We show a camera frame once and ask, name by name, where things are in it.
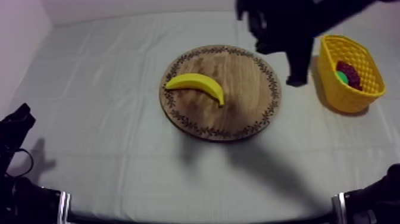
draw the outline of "plastic basket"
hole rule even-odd
[[[336,64],[353,66],[361,79],[362,91],[345,84],[336,74]],[[385,94],[386,87],[368,50],[344,36],[327,35],[321,39],[318,72],[327,102],[335,109],[356,113]]]

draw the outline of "wood grain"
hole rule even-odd
[[[204,92],[166,90],[185,73],[212,77],[223,88],[225,105]],[[161,80],[160,102],[181,130],[211,141],[233,141],[267,127],[277,113],[280,83],[272,68],[253,53],[226,45],[195,48],[171,63]]]

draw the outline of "toy fruit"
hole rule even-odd
[[[345,83],[345,84],[349,84],[349,80],[347,79],[347,76],[341,72],[341,71],[337,71],[336,72],[337,75],[339,76],[339,78]]]
[[[346,62],[338,61],[336,66],[337,71],[343,72],[349,80],[349,86],[358,89],[360,86],[360,76],[358,75],[355,68]]]
[[[220,84],[203,74],[181,74],[172,78],[165,85],[166,89],[199,89],[218,99],[224,105],[224,92]]]

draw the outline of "yellow banana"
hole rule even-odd
[[[224,105],[224,92],[220,84],[203,74],[181,74],[172,78],[165,85],[166,89],[199,89],[218,99]]]

